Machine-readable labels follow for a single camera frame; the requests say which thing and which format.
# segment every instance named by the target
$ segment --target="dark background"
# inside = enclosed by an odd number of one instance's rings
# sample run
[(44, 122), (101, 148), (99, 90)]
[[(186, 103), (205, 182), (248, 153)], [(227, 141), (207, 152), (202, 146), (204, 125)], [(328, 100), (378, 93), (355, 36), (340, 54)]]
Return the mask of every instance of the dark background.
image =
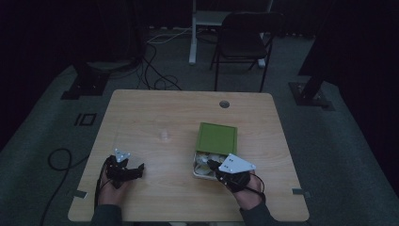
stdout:
[[(251, 10), (263, 4), (260, 0), (198, 2), (198, 9), (210, 10)], [(129, 10), (115, 14), (118, 8)], [(150, 25), (188, 27), (191, 8), (191, 1), (185, 0), (2, 1), (1, 148), (54, 77), (71, 65), (71, 49), (84, 61), (137, 57), (137, 46), (126, 53), (118, 51), (126, 45), (126, 40), (115, 40), (119, 32), (129, 30), (130, 39), (137, 42), (137, 33)], [(272, 6), (287, 17), (282, 35), (316, 37), (299, 74), (340, 89), (396, 192), (398, 9), (388, 0), (275, 0)], [(125, 18), (130, 23), (124, 24)]]

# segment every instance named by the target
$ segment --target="black chair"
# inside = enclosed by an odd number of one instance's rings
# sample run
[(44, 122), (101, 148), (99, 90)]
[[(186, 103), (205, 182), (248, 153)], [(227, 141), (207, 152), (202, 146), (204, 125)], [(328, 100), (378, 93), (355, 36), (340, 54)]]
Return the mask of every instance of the black chair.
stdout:
[(261, 88), (269, 65), (273, 39), (281, 31), (284, 16), (278, 12), (232, 12), (223, 20), (218, 31), (217, 45), (212, 58), (211, 68), (216, 63), (215, 91), (220, 63), (249, 63), (249, 70), (258, 59), (265, 58)]

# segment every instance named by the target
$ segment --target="gray carpet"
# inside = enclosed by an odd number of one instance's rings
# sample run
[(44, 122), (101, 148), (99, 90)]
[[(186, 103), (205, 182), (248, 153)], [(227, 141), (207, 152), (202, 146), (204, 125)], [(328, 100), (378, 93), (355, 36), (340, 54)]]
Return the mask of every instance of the gray carpet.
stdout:
[[(398, 198), (338, 89), (330, 84), (322, 86), (335, 111), (295, 104), (288, 83), (309, 79), (297, 73), (311, 45), (312, 40), (303, 38), (276, 38), (263, 88), (275, 99), (299, 181), (308, 194), (306, 202), (311, 215), (309, 222), (278, 225), (399, 225)], [(154, 46), (157, 54), (152, 65), (162, 75), (175, 76), (183, 90), (213, 90), (215, 71), (209, 71), (213, 44), (199, 42), (197, 64), (193, 66), (188, 64), (190, 39), (182, 37)], [(152, 53), (149, 47), (146, 59)], [(105, 63), (94, 66), (115, 67)], [(60, 100), (76, 76), (74, 69), (66, 69), (54, 80), (0, 153), (0, 225), (40, 225), (46, 204), (65, 173), (50, 169), (48, 155), (55, 149), (66, 148), (72, 152), (73, 163), (88, 155), (113, 90), (146, 89), (140, 82), (140, 72), (138, 69), (113, 73), (103, 96), (82, 96), (75, 101)], [(255, 92), (259, 88), (262, 69), (255, 67), (247, 72), (247, 65), (222, 65), (220, 72), (220, 91)], [(157, 78), (156, 73), (148, 71), (150, 84)], [(97, 117), (91, 126), (75, 125), (79, 114)], [(77, 188), (85, 163), (69, 171), (44, 225), (87, 225), (68, 220), (70, 191)], [(55, 154), (53, 164), (65, 168), (68, 156)]]

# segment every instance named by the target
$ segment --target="person's arm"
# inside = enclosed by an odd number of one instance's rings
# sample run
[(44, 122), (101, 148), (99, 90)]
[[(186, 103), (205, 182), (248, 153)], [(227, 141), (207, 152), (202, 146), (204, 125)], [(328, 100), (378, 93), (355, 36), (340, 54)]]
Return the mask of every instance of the person's arm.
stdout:
[(102, 176), (101, 191), (98, 198), (98, 206), (94, 210), (91, 226), (122, 225), (122, 213), (120, 206), (132, 182), (125, 182), (119, 189), (115, 189), (111, 181)]
[[(250, 177), (247, 187), (262, 192), (261, 180), (254, 175)], [(275, 220), (270, 216), (270, 212), (259, 194), (244, 189), (232, 193), (232, 195), (240, 206), (240, 213), (246, 226), (273, 225)]]

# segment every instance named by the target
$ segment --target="hand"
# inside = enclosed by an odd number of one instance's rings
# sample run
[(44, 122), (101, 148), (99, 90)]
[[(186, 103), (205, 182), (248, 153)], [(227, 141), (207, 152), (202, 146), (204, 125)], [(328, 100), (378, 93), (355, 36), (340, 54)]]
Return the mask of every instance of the hand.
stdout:
[(112, 181), (106, 177), (105, 170), (102, 175), (100, 187), (102, 187), (99, 195), (98, 204), (112, 204), (121, 206), (123, 198), (129, 190), (132, 181), (124, 182), (119, 189), (112, 185)]
[[(254, 175), (250, 175), (250, 180), (247, 184), (247, 187), (262, 193), (262, 182)], [(232, 195), (243, 210), (250, 210), (263, 201), (259, 194), (246, 189), (232, 193)]]

